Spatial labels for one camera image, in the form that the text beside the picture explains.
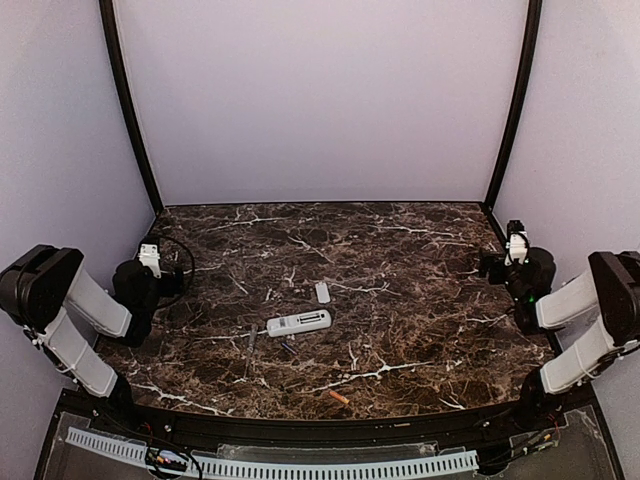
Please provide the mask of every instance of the small white object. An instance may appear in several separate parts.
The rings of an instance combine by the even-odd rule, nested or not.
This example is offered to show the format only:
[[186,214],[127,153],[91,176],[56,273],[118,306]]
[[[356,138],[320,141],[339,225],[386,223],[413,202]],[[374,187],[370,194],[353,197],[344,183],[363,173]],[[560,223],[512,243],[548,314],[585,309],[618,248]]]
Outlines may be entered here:
[[331,314],[326,310],[272,318],[267,321],[267,333],[270,337],[281,337],[296,333],[311,332],[331,326]]
[[529,249],[527,248],[527,242],[525,241],[526,237],[527,232],[525,231],[511,235],[511,238],[509,239],[509,245],[507,246],[509,255],[507,255],[504,259],[504,264],[507,267],[516,260],[522,265],[522,263],[527,258]]
[[325,282],[316,283],[316,295],[318,296],[318,303],[329,303],[331,301],[329,287]]
[[140,263],[145,267],[151,269],[154,277],[162,277],[162,272],[160,271],[160,252],[158,251],[157,245],[153,243],[143,243],[140,245],[138,260],[140,260]]

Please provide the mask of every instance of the brown marble surface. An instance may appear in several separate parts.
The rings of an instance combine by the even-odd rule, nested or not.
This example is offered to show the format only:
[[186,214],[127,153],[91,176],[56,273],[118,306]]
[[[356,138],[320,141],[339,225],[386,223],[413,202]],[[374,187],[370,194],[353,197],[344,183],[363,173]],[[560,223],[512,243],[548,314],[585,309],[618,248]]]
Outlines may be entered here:
[[[141,348],[100,342],[140,404],[270,419],[435,413],[514,400],[552,357],[505,313],[506,291],[475,274],[479,248],[499,245],[476,204],[171,207],[154,231],[186,243],[197,267]],[[166,268],[187,268],[174,245],[162,252]],[[323,308],[318,281],[333,325],[287,339],[294,356],[265,323]]]

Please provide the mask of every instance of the white wall panel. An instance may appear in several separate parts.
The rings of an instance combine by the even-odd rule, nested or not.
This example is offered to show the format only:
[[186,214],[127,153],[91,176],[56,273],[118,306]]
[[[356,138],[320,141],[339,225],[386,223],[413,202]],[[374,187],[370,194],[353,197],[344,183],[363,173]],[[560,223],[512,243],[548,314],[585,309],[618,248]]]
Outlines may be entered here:
[[[640,4],[544,2],[533,71],[496,214],[556,257],[556,285],[596,250],[640,242]],[[640,471],[640,355],[596,381],[627,478]]]
[[[153,212],[118,105],[98,2],[0,1],[0,271],[74,246],[105,287]],[[0,311],[0,479],[33,478],[63,385]]]
[[480,200],[525,0],[119,0],[168,204]]

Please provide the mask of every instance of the electronic component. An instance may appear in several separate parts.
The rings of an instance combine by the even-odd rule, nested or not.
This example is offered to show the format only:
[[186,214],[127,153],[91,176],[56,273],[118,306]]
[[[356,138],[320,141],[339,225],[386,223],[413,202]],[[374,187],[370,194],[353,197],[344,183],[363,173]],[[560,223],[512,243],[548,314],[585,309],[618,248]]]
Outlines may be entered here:
[[184,453],[149,447],[144,457],[145,464],[155,478],[177,479],[187,471],[189,457]]
[[151,269],[154,277],[162,277],[162,272],[160,271],[160,252],[157,244],[141,243],[138,260],[140,260],[140,263],[145,267]]
[[327,310],[289,315],[288,317],[272,318],[267,321],[267,332],[270,337],[294,335],[296,333],[311,332],[331,326],[331,314]]
[[507,234],[509,241],[505,245],[507,255],[504,264],[508,267],[514,263],[524,265],[527,255],[529,254],[529,239],[524,225],[520,220],[511,220],[507,225]]

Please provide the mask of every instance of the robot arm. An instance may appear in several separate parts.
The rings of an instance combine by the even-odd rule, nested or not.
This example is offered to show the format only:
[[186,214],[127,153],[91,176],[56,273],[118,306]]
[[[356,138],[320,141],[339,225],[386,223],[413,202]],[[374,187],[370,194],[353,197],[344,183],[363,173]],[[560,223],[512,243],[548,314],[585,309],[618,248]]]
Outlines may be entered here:
[[79,250],[38,245],[0,273],[0,308],[59,371],[122,411],[133,406],[126,379],[95,353],[67,313],[77,312],[98,332],[139,346],[151,331],[159,280],[132,260],[118,267],[113,281],[116,299],[89,276]]
[[561,408],[563,394],[596,378],[640,340],[640,254],[595,252],[589,264],[590,271],[536,306],[538,318],[554,326],[598,306],[600,314],[571,347],[527,376],[514,411],[523,428]]
[[539,333],[536,302],[551,292],[556,272],[553,255],[531,247],[524,225],[519,220],[507,224],[505,253],[480,252],[478,274],[493,285],[504,285],[515,303],[515,320],[525,334]]

